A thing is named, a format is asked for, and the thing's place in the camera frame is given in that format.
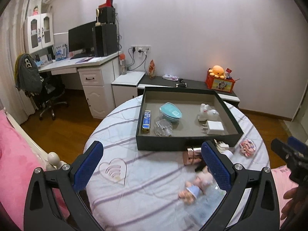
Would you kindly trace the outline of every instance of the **bedpost knob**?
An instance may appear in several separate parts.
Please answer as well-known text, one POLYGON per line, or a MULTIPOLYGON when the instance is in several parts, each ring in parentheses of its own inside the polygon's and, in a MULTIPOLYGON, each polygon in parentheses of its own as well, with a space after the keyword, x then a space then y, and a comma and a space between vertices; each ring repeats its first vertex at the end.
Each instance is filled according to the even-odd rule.
POLYGON ((60 158, 55 152, 50 152, 48 154, 47 158, 48 158, 48 162, 51 165, 56 166, 57 168, 61 165, 60 164, 60 158))

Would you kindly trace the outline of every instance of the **white cabinet top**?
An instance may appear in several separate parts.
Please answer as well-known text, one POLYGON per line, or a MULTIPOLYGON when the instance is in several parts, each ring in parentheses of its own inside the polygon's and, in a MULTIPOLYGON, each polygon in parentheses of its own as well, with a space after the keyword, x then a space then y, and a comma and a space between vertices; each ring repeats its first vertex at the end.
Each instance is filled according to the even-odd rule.
POLYGON ((127 71, 127 74, 120 75, 112 82, 112 85, 128 85, 137 86, 145 72, 142 71, 127 71))
POLYGON ((115 58, 118 56, 118 52, 113 53, 108 56, 104 57, 94 57, 91 60, 87 62, 79 62, 83 58, 76 58, 76 59, 64 59, 61 61, 56 61, 54 63, 46 64, 41 66, 38 71, 41 72, 47 72, 47 71, 54 71, 54 70, 59 70, 59 69, 69 69, 69 68, 78 68, 78 67, 88 67, 88 66, 99 66, 102 65, 103 63, 115 58))

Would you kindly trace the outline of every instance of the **red crate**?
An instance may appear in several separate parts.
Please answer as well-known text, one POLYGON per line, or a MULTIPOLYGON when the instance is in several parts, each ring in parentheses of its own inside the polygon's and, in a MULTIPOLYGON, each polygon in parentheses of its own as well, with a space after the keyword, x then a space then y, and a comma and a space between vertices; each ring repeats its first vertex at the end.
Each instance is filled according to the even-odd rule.
POLYGON ((208 72, 205 83, 209 89, 232 93, 235 81, 232 78, 230 80, 215 78, 208 72))

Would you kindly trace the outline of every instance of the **white power adapter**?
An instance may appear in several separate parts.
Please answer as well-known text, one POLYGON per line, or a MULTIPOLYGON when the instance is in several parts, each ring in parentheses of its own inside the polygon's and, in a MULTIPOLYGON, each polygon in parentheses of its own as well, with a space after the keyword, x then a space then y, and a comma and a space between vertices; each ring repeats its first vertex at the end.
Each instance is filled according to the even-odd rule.
POLYGON ((208 135, 224 135, 224 126, 221 122, 206 121, 206 124, 203 124, 203 126, 208 135))

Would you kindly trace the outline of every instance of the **chair base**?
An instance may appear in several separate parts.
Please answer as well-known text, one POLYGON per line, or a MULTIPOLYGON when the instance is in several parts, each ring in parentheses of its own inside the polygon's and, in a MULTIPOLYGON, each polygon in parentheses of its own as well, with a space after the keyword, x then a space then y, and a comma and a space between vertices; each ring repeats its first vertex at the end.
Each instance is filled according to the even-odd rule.
POLYGON ((42 120, 42 119, 43 119, 43 114, 44 114, 47 110, 51 109, 51 118, 52 118, 53 120, 55 120, 55 119, 56 119, 56 116, 55 116, 55 114, 54 114, 54 106, 55 106, 55 105, 59 105, 59 104, 65 104, 65 105, 68 106, 68 103, 67 103, 67 102, 56 102, 56 103, 52 103, 51 105, 49 105, 49 106, 47 106, 46 108, 43 109, 43 111, 42 111, 42 112, 40 113, 40 115, 39 115, 39 119, 42 120))

